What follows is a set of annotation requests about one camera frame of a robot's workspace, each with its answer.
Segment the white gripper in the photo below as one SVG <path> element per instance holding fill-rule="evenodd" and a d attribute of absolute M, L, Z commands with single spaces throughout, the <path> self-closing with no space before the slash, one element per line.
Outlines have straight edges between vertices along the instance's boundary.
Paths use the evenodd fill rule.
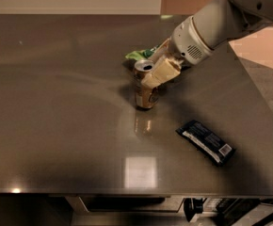
<path fill-rule="evenodd" d="M 182 60 L 191 65 L 203 62 L 214 53 L 200 36 L 194 23 L 194 16 L 186 18 L 164 40 L 149 57 L 155 63 L 153 69 L 141 80 L 141 85 L 154 89 L 181 73 Z"/>

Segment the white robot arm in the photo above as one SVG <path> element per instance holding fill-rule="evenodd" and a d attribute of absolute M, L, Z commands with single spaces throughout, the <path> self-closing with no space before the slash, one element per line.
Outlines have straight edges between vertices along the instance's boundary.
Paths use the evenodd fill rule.
<path fill-rule="evenodd" d="M 141 85 L 154 89 L 178 76 L 183 63 L 197 65 L 224 42 L 273 23 L 273 0 L 213 0 L 187 17 L 154 56 Z"/>

